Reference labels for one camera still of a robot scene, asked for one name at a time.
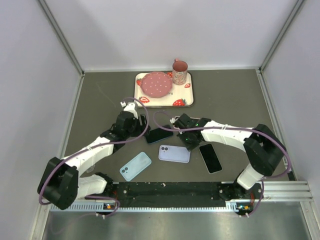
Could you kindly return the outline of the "clear glass cup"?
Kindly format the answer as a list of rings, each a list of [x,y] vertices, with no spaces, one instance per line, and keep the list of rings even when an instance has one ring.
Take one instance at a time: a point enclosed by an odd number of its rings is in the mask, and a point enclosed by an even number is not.
[[[91,173],[94,169],[95,169],[95,165],[92,165],[92,166],[89,167],[85,172],[86,172],[86,173]]]

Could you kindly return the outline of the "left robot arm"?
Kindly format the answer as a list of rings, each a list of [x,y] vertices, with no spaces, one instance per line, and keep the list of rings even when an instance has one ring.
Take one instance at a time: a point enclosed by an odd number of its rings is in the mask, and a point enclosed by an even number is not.
[[[62,159],[53,157],[48,161],[37,188],[38,202],[41,205],[53,204],[65,210],[74,201],[91,195],[109,198],[114,187],[108,183],[110,179],[106,175],[96,173],[82,177],[82,174],[126,143],[144,136],[149,130],[148,113],[136,117],[129,111],[122,111],[111,128],[101,133],[91,144]]]

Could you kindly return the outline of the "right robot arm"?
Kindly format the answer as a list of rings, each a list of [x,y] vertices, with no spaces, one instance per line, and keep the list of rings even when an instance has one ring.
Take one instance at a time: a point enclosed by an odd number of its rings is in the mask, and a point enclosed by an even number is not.
[[[220,143],[246,153],[249,160],[233,183],[218,185],[219,195],[224,200],[243,199],[259,181],[271,177],[277,166],[287,156],[286,147],[269,127],[235,127],[218,123],[209,118],[191,118],[187,114],[170,120],[178,137],[187,150],[198,147],[201,142]]]

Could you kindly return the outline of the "pink polka dot plate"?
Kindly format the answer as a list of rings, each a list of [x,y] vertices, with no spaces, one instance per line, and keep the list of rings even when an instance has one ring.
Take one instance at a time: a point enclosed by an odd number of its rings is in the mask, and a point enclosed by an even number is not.
[[[163,98],[172,90],[172,88],[172,78],[164,72],[150,72],[140,80],[141,91],[151,98]]]

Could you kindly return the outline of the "light blue phone case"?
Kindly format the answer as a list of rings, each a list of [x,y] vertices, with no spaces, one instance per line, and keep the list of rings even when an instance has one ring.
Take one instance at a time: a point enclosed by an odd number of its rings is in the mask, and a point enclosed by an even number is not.
[[[119,172],[127,182],[130,182],[151,163],[152,160],[148,155],[145,152],[140,152],[137,156],[121,167]]]

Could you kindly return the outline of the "lavender phone case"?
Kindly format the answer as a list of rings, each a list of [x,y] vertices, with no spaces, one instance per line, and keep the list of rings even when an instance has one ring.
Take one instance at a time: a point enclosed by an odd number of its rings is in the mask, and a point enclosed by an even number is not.
[[[161,161],[184,163],[190,161],[191,152],[186,147],[161,145],[159,147],[158,159]]]

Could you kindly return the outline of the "blue-edged black phone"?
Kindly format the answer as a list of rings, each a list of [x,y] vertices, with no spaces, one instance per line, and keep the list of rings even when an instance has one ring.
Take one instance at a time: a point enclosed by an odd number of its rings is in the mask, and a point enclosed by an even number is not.
[[[145,136],[145,140],[148,144],[153,144],[170,138],[173,135],[174,133],[172,131],[164,130],[162,128],[155,128],[149,131],[149,134]]]

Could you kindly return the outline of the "pink floral mug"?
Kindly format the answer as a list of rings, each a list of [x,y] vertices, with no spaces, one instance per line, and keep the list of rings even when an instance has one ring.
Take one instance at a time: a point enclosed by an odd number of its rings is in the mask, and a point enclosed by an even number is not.
[[[172,81],[176,85],[183,85],[187,81],[188,64],[176,58],[172,64]]]

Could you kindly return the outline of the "silver-edged black phone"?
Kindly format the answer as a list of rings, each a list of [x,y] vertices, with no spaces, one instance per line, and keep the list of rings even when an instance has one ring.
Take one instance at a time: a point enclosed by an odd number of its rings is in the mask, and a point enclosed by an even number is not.
[[[218,156],[211,144],[205,144],[199,147],[200,154],[204,164],[210,174],[214,174],[223,170]]]

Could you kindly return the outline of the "strawberry print tray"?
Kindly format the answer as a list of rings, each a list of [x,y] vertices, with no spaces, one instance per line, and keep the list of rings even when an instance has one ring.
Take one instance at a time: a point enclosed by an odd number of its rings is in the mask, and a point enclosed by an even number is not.
[[[135,76],[134,97],[139,99],[146,107],[165,108],[165,107],[188,107],[194,103],[192,76],[188,72],[186,82],[182,85],[172,83],[170,91],[162,97],[154,98],[152,94],[147,95],[141,88],[141,83],[145,75],[152,75],[156,80],[162,78],[162,83],[167,83],[173,74],[171,72],[141,72]]]

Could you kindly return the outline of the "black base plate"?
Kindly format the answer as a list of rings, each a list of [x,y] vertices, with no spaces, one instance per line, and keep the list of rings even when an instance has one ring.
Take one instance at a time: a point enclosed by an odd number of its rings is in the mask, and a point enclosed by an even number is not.
[[[123,208],[224,207],[233,200],[253,204],[261,197],[262,187],[259,183],[243,190],[222,182],[119,182],[107,195],[119,200]]]

